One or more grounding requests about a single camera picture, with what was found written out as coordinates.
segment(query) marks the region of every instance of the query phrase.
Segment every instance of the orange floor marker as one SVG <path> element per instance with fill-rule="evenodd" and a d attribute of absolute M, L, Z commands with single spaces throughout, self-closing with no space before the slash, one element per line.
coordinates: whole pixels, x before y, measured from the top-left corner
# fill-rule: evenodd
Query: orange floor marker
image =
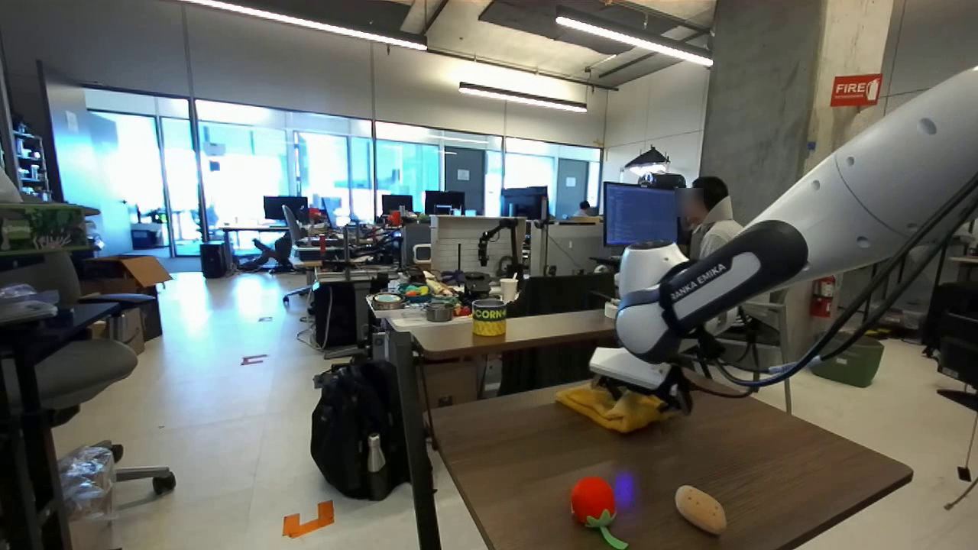
<path fill-rule="evenodd" d="M 321 501 L 314 519 L 302 524 L 300 515 L 281 519 L 281 534 L 302 539 L 314 528 L 334 527 L 334 501 Z"/>

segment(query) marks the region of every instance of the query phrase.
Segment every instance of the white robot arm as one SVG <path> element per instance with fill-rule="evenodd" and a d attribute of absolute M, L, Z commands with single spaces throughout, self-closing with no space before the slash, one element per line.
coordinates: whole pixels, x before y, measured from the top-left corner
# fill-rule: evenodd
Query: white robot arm
<path fill-rule="evenodd" d="M 660 392 L 677 383 L 679 339 L 709 319 L 788 281 L 892 257 L 902 242 L 970 195 L 978 177 L 978 67 L 916 94 L 821 159 L 739 240 L 656 281 L 628 291 L 619 309 L 625 348 L 599 348 L 589 371 Z"/>

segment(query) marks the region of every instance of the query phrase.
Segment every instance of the floor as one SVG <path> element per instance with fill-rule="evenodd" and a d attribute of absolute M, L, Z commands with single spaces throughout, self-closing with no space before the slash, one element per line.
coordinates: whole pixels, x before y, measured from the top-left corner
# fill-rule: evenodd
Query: floor
<path fill-rule="evenodd" d="M 141 367 L 58 428 L 61 453 L 123 439 L 124 466 L 167 466 L 178 493 L 146 501 L 146 487 L 116 493 L 116 540 L 124 550 L 274 550 L 274 546 L 416 546 L 410 490 L 387 501 L 345 501 L 308 460 L 312 376 L 328 371 L 302 322 L 281 306 L 289 275 L 208 281 L 178 272 L 161 286 L 165 336 L 146 343 Z M 809 540 L 809 550 L 973 550 L 978 495 L 945 509 L 966 483 L 973 414 L 934 396 L 945 376 L 910 343 L 885 343 L 872 388 L 800 374 L 794 414 L 915 469 L 915 483 Z M 784 404 L 779 388 L 762 399 Z M 444 546 L 485 546 L 451 480 L 433 456 Z M 283 539 L 288 515 L 335 505 L 330 528 Z"/>

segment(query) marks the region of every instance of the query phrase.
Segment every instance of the backpack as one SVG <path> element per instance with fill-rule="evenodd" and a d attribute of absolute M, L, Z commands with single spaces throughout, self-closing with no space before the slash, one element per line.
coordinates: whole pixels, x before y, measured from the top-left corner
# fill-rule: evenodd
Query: backpack
<path fill-rule="evenodd" d="M 349 498 L 381 501 L 407 483 L 393 365 L 355 357 L 314 376 L 312 460 Z"/>

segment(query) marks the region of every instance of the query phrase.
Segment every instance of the red ball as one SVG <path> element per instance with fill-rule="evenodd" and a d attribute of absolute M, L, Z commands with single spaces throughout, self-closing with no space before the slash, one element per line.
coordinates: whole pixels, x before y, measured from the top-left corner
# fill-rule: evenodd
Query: red ball
<path fill-rule="evenodd" d="M 599 528 L 615 524 L 615 493 L 610 483 L 604 477 L 585 477 L 576 483 L 571 490 L 571 515 L 576 524 Z"/>

